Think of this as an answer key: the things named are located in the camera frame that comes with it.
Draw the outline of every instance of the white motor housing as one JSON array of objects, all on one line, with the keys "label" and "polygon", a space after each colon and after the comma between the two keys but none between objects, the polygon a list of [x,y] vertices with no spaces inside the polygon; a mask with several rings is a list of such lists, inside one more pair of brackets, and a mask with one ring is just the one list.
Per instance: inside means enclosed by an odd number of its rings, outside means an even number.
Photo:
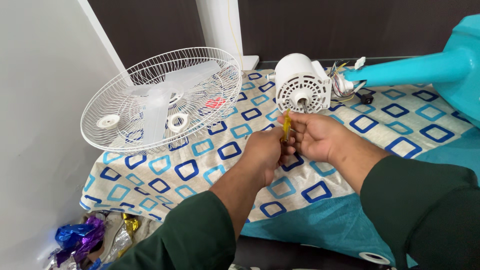
[{"label": "white motor housing", "polygon": [[318,61],[311,61],[306,55],[292,53],[282,58],[275,67],[276,104],[281,112],[288,108],[306,113],[317,113],[330,107],[332,80]]}]

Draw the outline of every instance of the dark wall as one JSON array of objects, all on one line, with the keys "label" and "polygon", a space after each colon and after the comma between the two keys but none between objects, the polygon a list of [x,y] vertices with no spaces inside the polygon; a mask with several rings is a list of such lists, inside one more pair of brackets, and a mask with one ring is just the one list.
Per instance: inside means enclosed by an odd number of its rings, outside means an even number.
[{"label": "dark wall", "polygon": [[239,0],[244,55],[277,61],[440,52],[480,0]]},{"label": "dark wall", "polygon": [[88,0],[125,68],[205,46],[195,0]]}]

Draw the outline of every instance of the bedsheet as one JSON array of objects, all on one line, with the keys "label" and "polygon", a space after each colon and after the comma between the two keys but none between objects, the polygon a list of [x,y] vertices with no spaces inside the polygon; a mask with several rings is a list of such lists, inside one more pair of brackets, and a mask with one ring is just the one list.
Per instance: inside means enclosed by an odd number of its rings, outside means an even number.
[{"label": "bedsheet", "polygon": [[[207,190],[238,161],[249,134],[279,125],[275,83],[266,79],[272,73],[245,71],[233,112],[205,135],[190,136],[180,147],[147,156],[104,152],[88,176],[80,205],[163,222],[177,204]],[[366,93],[374,97],[372,104],[360,103]],[[431,85],[362,88],[353,99],[332,103],[320,113],[404,158],[418,158],[458,140],[478,143],[480,138],[478,130]],[[463,138],[466,131],[472,134]],[[299,154],[277,169],[272,184],[258,193],[242,234],[355,257],[371,252],[394,264],[389,247],[363,213],[359,197],[336,169]]]}]

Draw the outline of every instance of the dark green sleeve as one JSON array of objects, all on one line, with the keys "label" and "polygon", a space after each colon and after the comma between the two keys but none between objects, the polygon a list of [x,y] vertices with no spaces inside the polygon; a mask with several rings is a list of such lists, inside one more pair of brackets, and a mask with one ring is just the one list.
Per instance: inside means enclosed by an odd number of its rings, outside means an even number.
[{"label": "dark green sleeve", "polygon": [[226,270],[235,249],[227,209],[214,193],[205,191],[177,205],[164,224],[108,270]]},{"label": "dark green sleeve", "polygon": [[422,269],[480,268],[480,190],[472,170],[389,156],[368,174],[360,201],[398,269],[407,268],[406,253]]}]

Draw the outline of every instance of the red object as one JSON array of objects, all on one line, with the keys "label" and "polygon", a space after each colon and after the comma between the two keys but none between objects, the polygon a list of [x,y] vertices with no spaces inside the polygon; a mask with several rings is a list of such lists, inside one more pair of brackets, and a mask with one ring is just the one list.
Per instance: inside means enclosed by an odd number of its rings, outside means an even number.
[{"label": "red object", "polygon": [[220,106],[222,106],[223,103],[225,103],[225,100],[223,98],[209,99],[205,103],[205,106],[209,108],[217,109],[217,108],[220,108]]}]

